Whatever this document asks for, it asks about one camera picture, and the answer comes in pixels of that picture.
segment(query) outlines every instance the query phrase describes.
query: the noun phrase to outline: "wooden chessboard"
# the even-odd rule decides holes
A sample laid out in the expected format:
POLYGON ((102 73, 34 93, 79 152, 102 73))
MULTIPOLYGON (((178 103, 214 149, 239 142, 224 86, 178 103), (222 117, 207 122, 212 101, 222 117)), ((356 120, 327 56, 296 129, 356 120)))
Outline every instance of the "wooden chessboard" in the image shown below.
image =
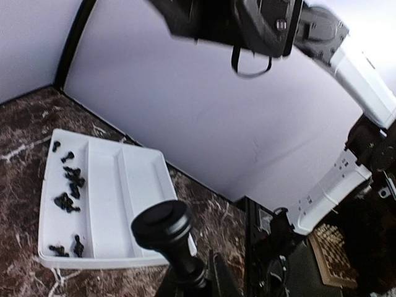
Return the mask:
POLYGON ((345 254, 345 244, 336 226, 323 224, 315 229, 309 240, 315 253, 323 284, 356 289, 358 273, 345 254))

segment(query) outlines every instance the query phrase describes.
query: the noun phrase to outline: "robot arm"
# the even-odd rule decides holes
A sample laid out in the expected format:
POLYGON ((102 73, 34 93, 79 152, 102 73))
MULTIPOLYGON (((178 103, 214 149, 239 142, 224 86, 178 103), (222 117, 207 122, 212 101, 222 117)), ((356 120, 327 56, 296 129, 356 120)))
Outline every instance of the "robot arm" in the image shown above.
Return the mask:
POLYGON ((329 10, 309 7, 302 0, 149 2, 177 37, 231 45, 235 52, 247 48, 270 58, 288 56, 295 45, 362 108, 364 116, 352 128, 334 166, 288 210, 296 233, 309 234, 353 190, 367 186, 373 174, 386 175, 394 161, 396 98, 354 43, 347 26, 329 10))
POLYGON ((349 193, 362 184, 367 185, 372 171, 385 172, 393 162, 393 149, 386 154, 387 160, 381 160, 393 144, 392 139, 384 140, 381 131, 388 131, 395 122, 396 98, 348 31, 327 9, 303 7, 295 46, 339 82, 359 104, 366 120, 356 123, 352 131, 357 133, 350 134, 345 150, 329 172, 289 209, 288 219, 295 232, 302 235, 309 234, 349 193))

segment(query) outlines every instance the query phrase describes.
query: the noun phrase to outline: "white backdrop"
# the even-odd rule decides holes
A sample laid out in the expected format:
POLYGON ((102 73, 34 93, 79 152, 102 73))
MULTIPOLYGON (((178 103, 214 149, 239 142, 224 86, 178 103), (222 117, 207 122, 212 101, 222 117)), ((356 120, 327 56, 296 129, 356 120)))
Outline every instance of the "white backdrop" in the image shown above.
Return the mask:
POLYGON ((0 103, 52 84, 81 0, 0 0, 0 103))
MULTIPOLYGON (((323 1, 396 91, 394 1, 323 1)), ((98 1, 65 91, 231 200, 289 206, 338 157, 361 111, 297 50, 259 79, 237 78, 231 48, 170 37, 144 0, 98 1)), ((241 70, 266 67, 244 54, 241 70)))

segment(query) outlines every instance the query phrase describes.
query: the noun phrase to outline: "brown marble countertop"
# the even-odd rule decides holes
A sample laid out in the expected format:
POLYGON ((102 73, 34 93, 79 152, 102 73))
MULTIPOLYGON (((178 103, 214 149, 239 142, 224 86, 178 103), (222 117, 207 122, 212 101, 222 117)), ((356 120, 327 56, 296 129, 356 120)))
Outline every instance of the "brown marble countertop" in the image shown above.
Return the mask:
MULTIPOLYGON (((166 266, 73 273, 55 290, 53 271, 38 260, 41 182, 52 130, 61 128, 133 144, 51 87, 0 106, 0 296, 153 296, 166 266)), ((220 251, 243 286, 244 214, 168 167, 179 200, 195 215, 198 256, 220 251)))

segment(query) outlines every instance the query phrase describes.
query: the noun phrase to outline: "divided tray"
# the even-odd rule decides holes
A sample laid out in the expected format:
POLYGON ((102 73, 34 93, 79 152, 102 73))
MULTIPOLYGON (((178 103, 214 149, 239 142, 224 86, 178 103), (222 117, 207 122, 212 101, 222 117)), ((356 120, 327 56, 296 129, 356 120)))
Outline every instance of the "divided tray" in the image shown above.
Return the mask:
MULTIPOLYGON (((131 223, 145 209, 177 199, 163 154, 158 150, 103 140, 55 129, 43 180, 38 231, 38 255, 45 267, 117 269, 167 264, 159 253, 142 249, 131 223), (61 143, 53 152, 55 141, 61 143), (74 159, 62 163, 73 152, 74 159), (80 199, 71 196, 63 166, 80 168, 85 185, 80 199), (54 203, 68 193, 80 212, 67 213, 54 203), (74 236, 84 245, 81 258, 73 253, 74 236), (62 245, 70 257, 55 256, 49 246, 62 245)), ((190 252, 197 252, 189 237, 190 252)))

